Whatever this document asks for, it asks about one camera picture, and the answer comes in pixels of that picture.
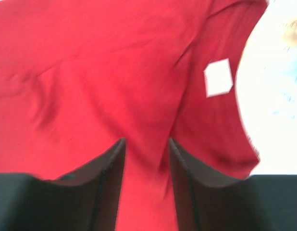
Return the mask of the red t-shirt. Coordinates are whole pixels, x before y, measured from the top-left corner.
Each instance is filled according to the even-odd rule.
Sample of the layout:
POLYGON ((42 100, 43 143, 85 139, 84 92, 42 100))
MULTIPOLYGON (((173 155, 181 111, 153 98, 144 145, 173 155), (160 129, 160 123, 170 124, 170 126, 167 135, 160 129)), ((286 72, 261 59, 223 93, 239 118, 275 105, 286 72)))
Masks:
POLYGON ((0 1, 0 172, 54 179, 127 143, 118 231, 175 231, 168 140, 258 164, 233 88, 264 0, 0 1))

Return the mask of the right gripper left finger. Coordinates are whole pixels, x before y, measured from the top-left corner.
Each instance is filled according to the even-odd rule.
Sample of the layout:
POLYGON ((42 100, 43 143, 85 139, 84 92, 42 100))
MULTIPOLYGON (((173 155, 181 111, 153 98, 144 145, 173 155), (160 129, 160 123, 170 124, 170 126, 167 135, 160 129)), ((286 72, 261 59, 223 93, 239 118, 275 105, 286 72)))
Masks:
POLYGON ((112 231, 125 139, 56 180, 0 173, 0 231, 112 231))

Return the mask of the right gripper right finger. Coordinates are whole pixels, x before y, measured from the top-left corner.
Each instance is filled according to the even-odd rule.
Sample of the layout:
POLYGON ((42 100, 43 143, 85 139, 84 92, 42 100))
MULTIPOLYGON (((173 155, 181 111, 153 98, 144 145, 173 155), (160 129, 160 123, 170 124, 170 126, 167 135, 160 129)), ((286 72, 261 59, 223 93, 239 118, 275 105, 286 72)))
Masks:
POLYGON ((297 175, 230 177, 169 140, 181 231, 297 231, 297 175))

